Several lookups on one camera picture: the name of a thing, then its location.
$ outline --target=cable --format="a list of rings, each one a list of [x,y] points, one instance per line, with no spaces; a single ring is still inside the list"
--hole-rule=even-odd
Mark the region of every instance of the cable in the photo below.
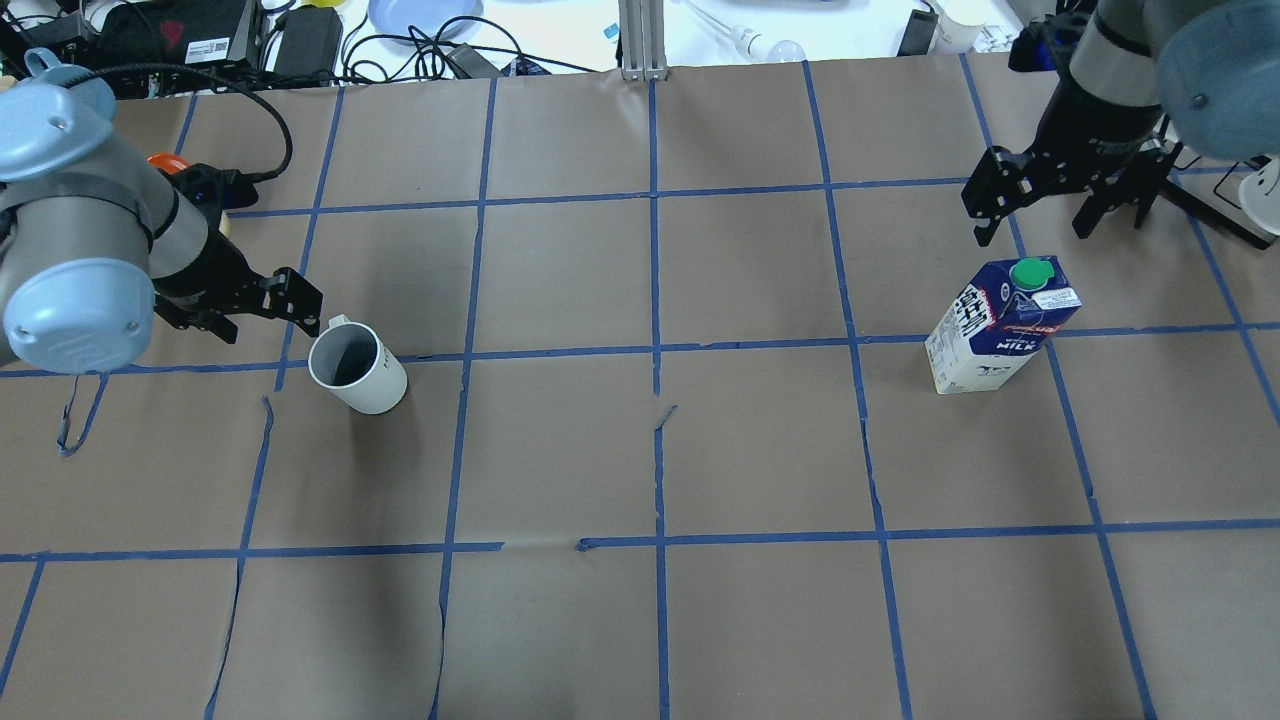
[[[23,15],[20,18],[15,18],[15,17],[13,17],[13,13],[8,13],[8,14],[9,14],[9,22],[10,23],[24,23],[27,20],[56,20],[58,19],[56,15],[40,15],[40,14],[37,14],[37,15]]]
[[[352,31],[342,38],[342,46],[338,49],[339,58],[347,56],[347,45],[351,45],[351,38],[356,37],[356,33],[360,32],[366,24],[369,24],[369,10],[365,10],[365,19],[360,20],[360,24],[352,28]]]
[[[284,159],[280,160],[280,164],[271,170],[266,170],[262,173],[244,173],[243,177],[246,181],[256,184],[269,179],[275,179],[280,177],[280,174],[283,174],[284,170],[289,167],[289,163],[293,161],[293,135],[289,132],[288,123],[284,122],[284,115],[282,115],[280,111],[275,109],[275,106],[264,100],[260,95],[257,95],[252,90],[244,87],[238,82],[218,77],[211,72],[197,70],[195,68],[188,68],[187,65],[175,65],[172,63],[128,63],[124,65],[115,65],[113,68],[90,70],[82,76],[78,76],[76,79],[65,83],[63,87],[72,88],[78,85],[83,85],[93,78],[102,78],[102,77],[128,74],[128,73],[177,73],[188,77],[198,77],[201,79],[207,81],[210,86],[214,87],[216,87],[219,83],[225,85],[230,90],[239,92],[241,95],[248,97],[260,108],[266,110],[266,113],[271,115],[271,119],[274,119],[275,123],[280,126],[280,135],[284,137]]]
[[[454,19],[463,19],[463,18],[468,18],[468,17],[467,15],[460,15],[458,18],[454,18]],[[495,24],[495,23],[489,23],[488,20],[484,20],[484,18],[480,18],[480,19],[483,22],[485,22],[486,24]],[[599,72],[599,70],[596,70],[594,68],[586,68],[586,67],[582,67],[582,65],[576,65],[573,63],[566,63],[566,61],[562,61],[562,60],[554,60],[552,58],[543,58],[543,56],[539,56],[539,55],[530,55],[529,53],[525,53],[522,49],[520,49],[518,44],[515,41],[515,37],[511,37],[509,33],[506,33],[506,35],[508,36],[508,38],[512,40],[512,45],[515,45],[517,47],[516,50],[512,50],[509,47],[490,47],[490,46],[486,46],[486,45],[472,45],[472,47],[475,50],[484,50],[486,53],[503,53],[503,54],[508,54],[508,55],[516,55],[517,60],[520,58],[524,58],[526,60],[532,60],[535,63],[541,63],[541,64],[548,64],[548,65],[557,65],[557,67],[561,67],[561,68],[567,68],[567,69],[571,69],[571,70],[579,70],[579,72],[584,72],[584,73]],[[387,68],[384,68],[380,63],[378,63],[375,60],[361,59],[361,60],[352,61],[352,58],[355,58],[356,51],[360,49],[361,45],[364,45],[366,42],[376,41],[376,40],[398,40],[401,42],[411,42],[415,46],[415,53],[394,73],[388,73]],[[458,45],[460,45],[458,42],[451,42],[448,40],[436,40],[436,38],[424,40],[424,37],[416,37],[416,36],[408,36],[408,35],[394,35],[394,33],[374,33],[374,35],[367,35],[365,37],[361,37],[356,42],[351,44],[349,47],[346,44],[343,44],[343,50],[340,53],[342,74],[340,76],[334,76],[333,79],[342,81],[342,82],[353,82],[353,83],[360,83],[360,85],[379,85],[379,83],[389,83],[389,82],[408,82],[408,81],[420,81],[420,79],[439,79],[439,77],[433,76],[433,74],[428,74],[426,72],[420,72],[419,76],[406,77],[406,78],[399,78],[397,76],[399,76],[399,73],[402,73],[406,68],[408,68],[408,65],[411,63],[413,63],[413,61],[424,61],[424,55],[426,54],[424,50],[435,50],[435,51],[439,51],[440,47],[451,47],[452,49],[452,47],[457,47]],[[362,74],[360,72],[360,68],[364,67],[364,65],[372,65],[372,67],[378,68],[378,70],[381,73],[381,79],[370,78],[370,77]]]

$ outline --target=blue tape grid line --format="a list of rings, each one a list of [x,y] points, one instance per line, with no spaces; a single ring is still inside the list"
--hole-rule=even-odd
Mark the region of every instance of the blue tape grid line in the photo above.
[[[333,119],[329,122],[329,137],[325,141],[324,160],[320,164],[320,179],[316,182],[316,195],[311,201],[311,218],[307,220],[307,237],[302,242],[302,259],[298,261],[298,273],[307,274],[307,265],[311,264],[311,246],[315,242],[316,223],[320,220],[320,202],[324,199],[324,188],[329,182],[329,163],[333,160],[333,146],[338,140],[338,122],[342,119],[342,101],[347,91],[338,88],[333,102]],[[284,342],[280,343],[280,360],[275,370],[275,392],[284,389],[284,375],[289,369],[289,346],[293,343],[293,324],[284,327]]]
[[[653,393],[662,395],[662,322],[659,305],[658,227],[658,81],[649,81],[649,288],[653,315]],[[671,720],[671,643],[667,634],[667,500],[663,432],[676,411],[672,405],[653,429],[654,600],[658,625],[658,717]]]
[[[1179,182],[1178,178],[1174,178],[1174,182]],[[1233,327],[1240,333],[1240,341],[1244,343],[1244,350],[1249,355],[1249,363],[1253,364],[1253,372],[1258,377],[1258,384],[1262,386],[1262,395],[1266,396],[1267,405],[1271,407],[1271,416],[1275,419],[1276,424],[1280,425],[1280,404],[1276,402],[1275,389],[1271,387],[1271,380],[1267,379],[1267,372],[1262,368],[1262,360],[1258,357],[1258,350],[1253,346],[1253,338],[1249,337],[1249,325],[1244,323],[1240,307],[1235,304],[1235,297],[1231,295],[1231,288],[1226,283],[1222,268],[1217,264],[1217,256],[1213,255],[1213,249],[1210,247],[1208,238],[1204,236],[1203,225],[1201,225],[1201,222],[1190,214],[1187,215],[1187,222],[1190,223],[1192,232],[1196,233],[1196,240],[1199,242],[1201,251],[1204,254],[1204,261],[1208,263],[1208,269],[1213,273],[1213,281],[1217,282],[1217,287],[1222,292],[1222,300],[1226,302],[1226,309],[1231,313],[1231,320],[1234,320]]]
[[[545,195],[529,197],[486,199],[486,205],[547,205],[556,202],[605,202],[612,200],[640,200],[663,197],[705,197],[719,195],[765,195],[785,192],[817,192],[822,190],[870,190],[877,187],[923,187],[934,184],[964,184],[968,178],[904,178],[879,181],[850,181],[808,184],[764,184],[745,187],[709,187],[686,190],[659,190],[655,186],[648,191],[605,192],[598,195]],[[390,213],[399,210],[436,210],[440,208],[475,208],[476,200],[436,200],[430,202],[385,202],[374,205],[339,205],[333,208],[289,208],[283,210],[233,210],[232,218],[283,218],[291,215],[338,215],[349,213]]]
[[[1107,534],[1149,534],[1149,533],[1202,533],[1202,532],[1245,532],[1280,530],[1280,518],[1240,518],[1221,520],[1152,520],[1143,523],[1107,523]],[[1006,537],[1056,537],[1092,534],[1089,525],[1012,525],[1012,527],[974,527],[974,528],[906,528],[887,529],[883,536],[890,541],[908,539],[955,539],[955,538],[1006,538]],[[666,544],[774,544],[803,542],[869,542],[879,541],[882,533],[876,530],[815,530],[787,533],[713,533],[664,536]],[[611,547],[653,547],[653,536],[625,537],[586,537],[581,538],[576,550],[589,551]],[[454,543],[404,543],[370,546],[324,546],[324,547],[218,547],[204,550],[118,550],[95,552],[10,552],[0,553],[0,565],[33,565],[37,562],[123,562],[123,561],[165,561],[165,560],[237,560],[237,559],[285,559],[285,557],[370,557],[387,555],[442,555],[444,552],[499,552],[504,542],[454,542]]]
[[[1124,600],[1124,591],[1120,587],[1120,575],[1116,571],[1115,557],[1111,555],[1111,541],[1107,538],[1106,524],[1102,520],[1102,507],[1093,488],[1093,477],[1089,473],[1089,464],[1084,456],[1084,445],[1080,442],[1080,430],[1075,421],[1075,411],[1071,409],[1071,397],[1066,391],[1066,380],[1062,378],[1062,368],[1057,360],[1057,348],[1050,342],[1046,346],[1050,369],[1053,373],[1053,384],[1057,387],[1057,397],[1062,404],[1062,415],[1066,418],[1066,432],[1071,438],[1071,450],[1075,454],[1075,464],[1080,471],[1080,483],[1084,487],[1085,500],[1089,505],[1089,516],[1093,520],[1093,530],[1098,539],[1098,551],[1102,553],[1102,566],[1107,574],[1107,584],[1111,588],[1111,598],[1116,606],[1116,619],[1120,621],[1120,634],[1124,638],[1125,651],[1129,655],[1129,666],[1133,671],[1134,682],[1138,687],[1138,697],[1142,701],[1143,717],[1156,720],[1156,705],[1151,698],[1151,688],[1147,685],[1147,673],[1142,666],[1142,656],[1138,652],[1138,642],[1133,634],[1133,624],[1129,621],[1129,607]]]
[[[840,306],[845,315],[846,343],[849,345],[849,360],[852,369],[854,395],[858,398],[859,429],[861,432],[863,461],[867,465],[867,489],[872,501],[872,516],[876,520],[876,533],[878,536],[881,580],[884,585],[884,610],[888,621],[890,647],[893,651],[893,673],[897,676],[899,703],[902,710],[902,719],[911,720],[911,691],[906,674],[906,657],[902,650],[902,630],[897,615],[897,591],[893,585],[893,564],[890,557],[888,534],[884,529],[884,510],[881,507],[879,493],[876,489],[876,469],[872,462],[870,442],[867,437],[867,392],[863,387],[863,368],[860,351],[858,348],[858,325],[854,323],[852,306],[849,302],[849,279],[845,274],[845,256],[840,238],[840,219],[836,213],[836,195],[831,183],[831,163],[827,155],[827,138],[822,129],[822,113],[818,108],[818,91],[814,87],[813,72],[809,61],[800,63],[804,70],[805,90],[809,94],[809,111],[813,115],[814,138],[818,143],[818,159],[822,163],[823,193],[827,200],[827,222],[831,229],[831,250],[836,264],[836,282],[840,288]]]
[[[986,145],[989,147],[993,145],[991,138],[991,128],[987,123],[987,114],[982,108],[982,99],[978,96],[978,86],[973,79],[973,72],[969,68],[969,59],[960,55],[960,69],[964,72],[965,85],[969,87],[969,97],[973,101],[974,113],[978,115],[978,126],[982,128],[982,137]],[[1014,247],[1018,249],[1018,256],[1027,256],[1027,245],[1023,242],[1021,229],[1018,227],[1018,218],[1010,215],[1007,218],[1009,229],[1014,236]],[[1111,542],[1107,539],[1106,525],[1102,521],[1102,509],[1098,506],[1098,500],[1093,491],[1093,479],[1089,474],[1089,464],[1084,456],[1084,446],[1080,442],[1079,428],[1075,423],[1075,413],[1071,409],[1071,398],[1066,389],[1066,380],[1062,378],[1062,369],[1057,361],[1057,350],[1053,347],[1052,342],[1046,345],[1046,355],[1048,355],[1050,368],[1053,374],[1053,384],[1057,387],[1059,402],[1062,405],[1062,416],[1066,420],[1066,430],[1071,438],[1071,448],[1075,452],[1075,464],[1080,473],[1080,483],[1084,487],[1085,500],[1089,505],[1089,515],[1093,520],[1093,534],[1098,541],[1098,551],[1102,555],[1102,565],[1107,574],[1107,584],[1111,589],[1111,598],[1115,602],[1116,618],[1120,623],[1120,634],[1124,638],[1125,651],[1129,655],[1129,666],[1133,671],[1134,683],[1138,689],[1138,697],[1142,701],[1143,716],[1147,720],[1156,720],[1156,706],[1151,700],[1151,689],[1147,685],[1147,674],[1142,666],[1142,656],[1138,652],[1138,643],[1133,635],[1133,626],[1129,623],[1129,610],[1125,605],[1124,591],[1120,588],[1120,578],[1116,573],[1115,559],[1111,555]]]
[[[1249,331],[1275,332],[1280,331],[1280,323],[1244,323]],[[1158,325],[1149,328],[1070,328],[1059,333],[1059,337],[1119,337],[1119,336],[1146,336],[1146,334],[1194,334],[1235,332],[1234,324],[1208,324],[1208,325]],[[924,342],[924,334],[884,334],[884,336],[859,336],[852,340],[855,345],[904,345]],[[744,340],[722,341],[710,343],[676,342],[663,343],[662,352],[704,352],[718,350],[777,350],[787,347],[838,347],[850,341],[842,337],[815,337],[795,340]],[[494,350],[485,352],[472,352],[471,359],[477,361],[490,360],[527,360],[532,357],[581,357],[591,355],[652,355],[652,345],[613,345],[595,347],[547,347],[534,350]],[[417,363],[458,363],[463,359],[461,352],[443,352],[439,355],[397,355],[404,364]],[[287,369],[306,368],[303,359],[288,360]],[[129,365],[113,372],[113,375],[143,375],[163,373],[251,373],[261,370],[278,370],[280,363],[239,363],[230,365]],[[0,370],[3,378],[56,378],[65,377],[47,370]]]
[[[1108,534],[1179,533],[1213,530],[1276,530],[1280,518],[1244,518],[1238,520],[1158,520],[1148,523],[1116,523],[1103,525]],[[685,544],[777,544],[804,542],[879,542],[913,539],[963,539],[963,538],[1025,538],[1025,537],[1065,537],[1092,536],[1097,532],[1088,525],[1010,525],[1004,528],[918,528],[879,530],[818,530],[794,533],[713,533],[664,536],[663,542],[671,546]],[[579,551],[612,547],[653,547],[657,539],[649,536],[582,538],[577,541]]]
[[[462,487],[462,451],[467,428],[467,405],[471,393],[471,364],[475,359],[476,310],[480,300],[480,264],[484,258],[484,220],[489,195],[489,159],[493,150],[493,115],[498,101],[498,78],[489,81],[489,104],[484,123],[484,151],[480,158],[480,191],[476,204],[476,241],[471,254],[471,292],[467,301],[467,334],[462,350],[462,389],[458,391],[458,415],[453,430],[453,468],[449,473],[449,510],[444,527],[444,543],[452,546],[458,527],[458,495]],[[440,711],[440,685],[444,679],[444,629],[449,621],[449,580],[453,574],[453,552],[444,551],[440,566],[440,666],[431,698],[430,720]]]
[[[671,720],[671,652],[667,634],[667,500],[663,487],[666,479],[663,459],[663,433],[667,420],[676,411],[676,405],[667,409],[658,427],[653,429],[653,506],[654,506],[654,565],[657,573],[658,600],[658,716]]]
[[[662,395],[662,316],[659,314],[658,233],[658,81],[649,81],[649,313],[653,323],[653,393]]]
[[[384,555],[440,555],[444,552],[498,552],[502,542],[422,542],[402,544],[335,544],[321,547],[234,547],[193,550],[108,550],[96,552],[42,551],[0,553],[0,564],[123,562],[128,560],[252,560],[266,557],[371,557]]]
[[[196,101],[200,99],[197,95],[191,96],[191,102],[187,102],[187,117],[182,120],[182,129],[178,131],[178,142],[173,147],[174,155],[182,155],[182,149],[187,146],[187,133],[191,132],[191,120],[196,117]]]
[[[271,428],[275,427],[275,411],[271,410],[271,401],[265,396],[262,397],[262,406],[266,410],[266,420],[262,425],[262,443],[259,446],[257,462],[253,466],[253,482],[248,491],[248,503],[244,510],[244,525],[241,529],[241,553],[248,550],[250,538],[253,536],[253,518],[257,515],[257,498],[262,491],[262,474],[266,471],[266,455],[271,448]],[[236,632],[236,614],[237,610],[239,610],[239,593],[244,583],[244,561],[246,557],[243,555],[236,559],[236,588],[232,591],[232,611],[230,618],[227,620],[227,635],[223,641],[221,662],[218,666],[218,675],[214,678],[214,688],[209,693],[209,701],[205,703],[205,720],[214,720],[214,714],[218,710],[218,693],[223,687],[223,675],[227,673],[227,661],[230,659],[232,634]]]
[[[84,415],[84,427],[81,428],[79,441],[77,441],[76,447],[79,447],[79,443],[84,443],[88,441],[88,434],[93,429],[93,419],[97,418],[97,410],[99,407],[102,406],[102,397],[106,395],[106,386],[110,382],[111,382],[111,375],[109,374],[99,375],[97,392],[93,393],[93,404],[88,406],[88,414]],[[61,447],[59,447],[58,450],[59,454],[67,452]]]
[[[18,612],[18,623],[13,628],[13,637],[9,639],[9,651],[4,656],[4,666],[0,667],[0,697],[4,697],[4,688],[9,684],[9,673],[13,671],[13,660],[18,656],[18,643],[22,642],[22,633],[27,629],[27,618],[31,616],[31,605],[36,602],[36,591],[40,589],[40,578],[45,574],[45,562],[36,561],[36,568],[31,571],[31,582],[27,584],[27,596],[22,601],[22,611]]]

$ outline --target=carton label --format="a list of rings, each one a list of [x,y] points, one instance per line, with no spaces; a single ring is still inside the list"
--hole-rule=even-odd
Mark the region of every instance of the carton label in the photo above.
[[[1043,290],[1032,296],[1032,302],[1034,302],[1041,310],[1061,310],[1062,307],[1079,307],[1080,297],[1075,295],[1075,291],[1064,287],[1062,290]]]

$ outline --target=orange object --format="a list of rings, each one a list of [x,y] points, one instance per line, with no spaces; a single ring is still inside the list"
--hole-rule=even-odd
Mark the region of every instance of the orange object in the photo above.
[[[173,152],[156,152],[147,158],[147,163],[166,176],[180,173],[191,167],[191,163]]]

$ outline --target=blue plate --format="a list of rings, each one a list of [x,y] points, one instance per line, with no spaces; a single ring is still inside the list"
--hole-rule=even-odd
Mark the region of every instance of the blue plate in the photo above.
[[[445,20],[457,15],[474,15],[479,5],[479,0],[370,0],[369,19],[378,32],[408,35],[408,27],[413,26],[435,37]],[[453,23],[440,40],[453,37],[468,24],[474,23]],[[397,42],[412,45],[404,40]]]

